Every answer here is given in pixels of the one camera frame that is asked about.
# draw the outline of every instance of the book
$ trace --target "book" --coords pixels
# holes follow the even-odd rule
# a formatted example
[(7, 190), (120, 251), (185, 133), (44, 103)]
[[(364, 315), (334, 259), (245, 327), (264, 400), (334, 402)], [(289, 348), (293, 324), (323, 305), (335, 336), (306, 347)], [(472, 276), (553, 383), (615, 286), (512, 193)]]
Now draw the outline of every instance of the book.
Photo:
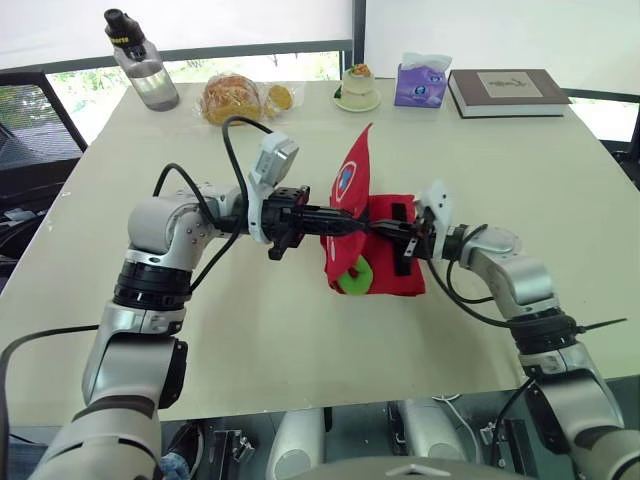
[(546, 70), (451, 70), (463, 118), (562, 116), (569, 98)]

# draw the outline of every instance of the red bag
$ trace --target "red bag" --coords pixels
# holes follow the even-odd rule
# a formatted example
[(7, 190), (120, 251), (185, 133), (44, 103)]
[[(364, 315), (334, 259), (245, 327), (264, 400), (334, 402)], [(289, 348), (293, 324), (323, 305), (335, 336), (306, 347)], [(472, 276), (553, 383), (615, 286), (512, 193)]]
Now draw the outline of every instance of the red bag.
[[(331, 187), (329, 205), (349, 211), (359, 218), (367, 208), (369, 200), (369, 147), (367, 139), (371, 123), (367, 125), (351, 147), (347, 157), (338, 170)], [(333, 284), (349, 268), (355, 265), (362, 253), (366, 234), (355, 232), (344, 237), (322, 238), (326, 246), (327, 263), (325, 272), (329, 283)]]
[[(369, 220), (394, 218), (394, 213), (403, 212), (399, 220), (413, 222), (415, 212), (412, 195), (375, 195), (369, 197), (369, 128), (367, 125), (347, 154), (338, 170), (329, 205), (349, 211), (360, 218), (368, 213)], [(344, 237), (321, 237), (325, 249), (325, 272), (329, 285), (342, 293), (336, 281), (349, 271), (363, 255), (373, 270), (373, 283), (368, 293), (390, 293), (394, 295), (419, 295), (424, 293), (424, 280), (418, 261), (412, 259), (408, 265), (399, 263), (394, 245), (379, 235), (355, 232)]]

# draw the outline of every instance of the purple tissue box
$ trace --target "purple tissue box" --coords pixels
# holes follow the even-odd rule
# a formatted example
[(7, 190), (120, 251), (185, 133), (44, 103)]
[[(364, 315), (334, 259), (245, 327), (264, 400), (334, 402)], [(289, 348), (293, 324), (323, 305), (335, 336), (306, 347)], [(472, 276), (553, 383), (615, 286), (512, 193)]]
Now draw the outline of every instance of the purple tissue box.
[(446, 90), (447, 77), (444, 72), (436, 72), (424, 66), (401, 70), (398, 65), (394, 105), (439, 108)]

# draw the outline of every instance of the green ring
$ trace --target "green ring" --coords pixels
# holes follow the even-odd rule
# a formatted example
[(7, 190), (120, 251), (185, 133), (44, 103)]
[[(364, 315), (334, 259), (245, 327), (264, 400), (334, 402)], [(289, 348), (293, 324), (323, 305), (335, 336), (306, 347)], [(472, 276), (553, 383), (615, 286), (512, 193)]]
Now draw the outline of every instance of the green ring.
[(358, 257), (353, 269), (358, 275), (352, 277), (349, 271), (346, 271), (338, 278), (338, 286), (347, 295), (364, 295), (373, 283), (373, 270), (362, 255)]

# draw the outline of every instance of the table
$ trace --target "table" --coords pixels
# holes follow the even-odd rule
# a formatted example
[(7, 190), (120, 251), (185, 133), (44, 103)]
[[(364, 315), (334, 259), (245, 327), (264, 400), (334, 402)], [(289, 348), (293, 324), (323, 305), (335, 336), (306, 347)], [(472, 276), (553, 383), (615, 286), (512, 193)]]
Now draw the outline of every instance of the table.
[[(335, 82), (307, 83), (301, 107), (270, 122), (300, 153), (283, 182), (308, 184), (326, 204), (345, 154), (372, 121), (371, 193), (414, 193), (447, 183), (455, 221), (516, 232), (544, 259), (563, 308), (579, 323), (632, 321), (585, 335), (606, 377), (640, 365), (640, 196), (587, 128), (564, 118), (462, 120), (449, 96), (440, 110), (382, 105), (350, 114), (331, 102)], [(134, 204), (160, 169), (179, 162), (197, 181), (232, 184), (220, 129), (193, 113), (203, 88), (178, 86), (173, 111), (147, 110), (131, 89), (67, 181), (0, 297), (1, 346), (36, 330), (92, 324), (110, 298)], [(245, 173), (261, 133), (231, 131)], [(168, 191), (181, 186), (171, 177)], [(221, 244), (205, 252), (209, 258)], [(244, 237), (188, 304), (189, 343), (180, 400), (163, 420), (467, 393), (523, 381), (507, 332), (471, 319), (427, 278), (426, 295), (344, 297), (329, 290), (318, 239), (281, 262)], [(456, 272), (464, 294), (486, 293)], [(479, 307), (498, 315), (492, 305)], [(83, 407), (81, 375), (93, 333), (20, 349), (8, 378), (16, 425), (59, 425)]]

